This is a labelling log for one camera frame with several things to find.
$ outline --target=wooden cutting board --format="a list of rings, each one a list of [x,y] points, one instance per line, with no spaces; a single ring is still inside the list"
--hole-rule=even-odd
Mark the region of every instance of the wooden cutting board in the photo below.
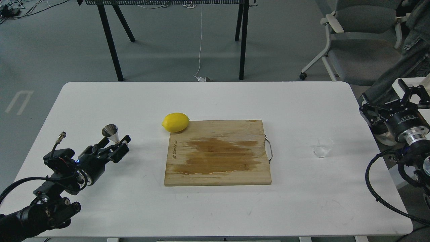
[[[165,186],[271,183],[262,120],[190,121],[170,134]]]

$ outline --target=black table leg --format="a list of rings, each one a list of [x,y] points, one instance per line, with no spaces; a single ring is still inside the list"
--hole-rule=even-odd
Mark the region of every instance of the black table leg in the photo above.
[[[122,12],[121,12],[121,10],[120,10],[120,6],[118,6],[118,5],[112,5],[112,7],[114,7],[114,10],[115,10],[115,12],[117,13],[117,16],[118,16],[118,18],[120,19],[121,24],[123,25],[123,27],[124,27],[124,29],[125,29],[125,31],[126,31],[126,33],[127,33],[127,35],[129,36],[130,41],[131,41],[131,42],[135,42],[135,41],[136,41],[136,39],[134,39],[133,33],[132,33],[132,31],[130,30],[129,25],[127,24],[127,21],[126,21],[126,19],[124,18],[123,13],[122,13]]]
[[[235,41],[239,41],[240,24],[242,23],[242,16],[243,16],[243,4],[239,4],[239,11],[237,13],[236,36],[234,37]]]
[[[103,5],[97,5],[100,14],[101,23],[103,25],[104,34],[106,35],[107,45],[111,52],[112,61],[114,62],[115,72],[117,73],[118,81],[123,81],[123,73],[121,72],[120,61],[118,60],[117,51],[115,50],[114,39],[112,38],[111,28],[109,28],[108,16]]]
[[[239,80],[243,80],[243,73],[245,72],[246,33],[248,31],[248,11],[249,11],[249,0],[245,0],[245,2],[243,3],[242,46],[240,48]]]

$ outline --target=stain on cutting board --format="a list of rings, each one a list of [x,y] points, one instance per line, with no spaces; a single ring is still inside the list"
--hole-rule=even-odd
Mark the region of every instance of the stain on cutting board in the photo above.
[[[228,142],[221,138],[199,138],[186,143],[196,150],[186,155],[185,164],[174,168],[186,175],[212,174],[215,172],[250,171],[259,163],[248,146],[257,141]]]

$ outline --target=mesh tray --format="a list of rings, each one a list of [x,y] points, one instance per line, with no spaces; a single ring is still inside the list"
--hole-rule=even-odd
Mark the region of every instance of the mesh tray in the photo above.
[[[87,5],[243,4],[245,0],[85,0]]]

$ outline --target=floor marking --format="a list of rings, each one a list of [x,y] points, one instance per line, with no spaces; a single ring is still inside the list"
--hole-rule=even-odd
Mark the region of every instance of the floor marking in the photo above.
[[[34,92],[34,91],[24,91],[24,90],[21,90],[21,91],[17,92],[17,93],[15,94],[15,97],[13,97],[12,101],[10,102],[9,106],[7,106],[6,111],[4,111],[4,112],[5,112],[5,113],[9,113],[9,111],[12,109],[13,105],[15,104],[16,100],[19,98],[19,96],[20,96],[21,94],[25,94],[25,95],[27,95],[27,96],[25,97],[25,100],[24,100],[24,102],[22,103],[21,108],[20,108],[20,109],[18,110],[18,112],[16,113],[16,115],[21,115],[21,114],[22,114],[22,112],[23,112],[23,111],[24,111],[24,109],[25,109],[25,106],[27,106],[28,101],[30,101],[30,98],[31,98],[31,95],[33,94],[33,92]]]

